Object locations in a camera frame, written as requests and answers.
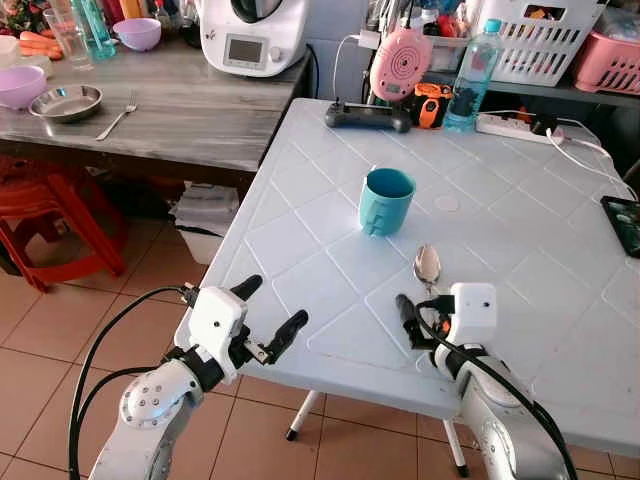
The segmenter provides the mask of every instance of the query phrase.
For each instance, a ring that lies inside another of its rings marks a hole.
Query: shelf
[[[427,72],[425,81],[433,83],[453,84],[455,73]],[[578,90],[567,76],[563,77],[555,87],[541,87],[538,85],[525,85],[521,83],[491,82],[489,90],[492,92],[516,93],[520,95],[532,95],[534,97],[561,98],[575,102],[599,103],[615,107],[640,108],[640,96],[622,95],[619,93],[599,92],[589,93]]]

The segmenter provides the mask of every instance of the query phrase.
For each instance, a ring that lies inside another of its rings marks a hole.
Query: red plastic stool
[[[113,237],[102,230],[89,208],[115,223]],[[94,253],[64,265],[35,267],[26,254],[27,244],[38,233],[49,243],[58,240],[55,222],[60,219]],[[18,221],[17,226],[12,229],[8,220]],[[120,275],[125,270],[120,252],[126,240],[122,216],[84,169],[0,155],[0,241],[35,288],[46,292],[46,283],[83,277],[102,268]]]

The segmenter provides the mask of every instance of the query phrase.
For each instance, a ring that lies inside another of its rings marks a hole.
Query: white wall
[[[364,25],[368,0],[311,0],[305,29],[307,43],[313,45],[320,64],[319,97],[333,100],[331,80],[338,44],[349,34],[358,34]],[[360,102],[362,71],[371,50],[358,48],[355,40],[342,47],[336,80],[341,99]]]

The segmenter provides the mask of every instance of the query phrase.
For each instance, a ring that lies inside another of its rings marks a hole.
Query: purple bowl
[[[47,89],[44,70],[34,66],[10,67],[0,71],[0,105],[27,108],[31,100]]]
[[[154,18],[130,18],[116,23],[113,31],[132,50],[145,52],[160,41],[160,22]]]

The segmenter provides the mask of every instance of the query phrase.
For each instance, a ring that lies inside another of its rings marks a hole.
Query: power strip
[[[478,117],[476,118],[476,131],[491,135],[500,135],[502,137],[517,138],[519,140],[528,140],[530,142],[549,144],[549,140],[546,136],[531,133],[528,123],[518,120],[517,118],[505,119],[499,115],[491,115],[489,113],[478,114]],[[553,132],[553,139],[558,144],[564,141],[564,132],[561,128],[556,128],[556,131]]]

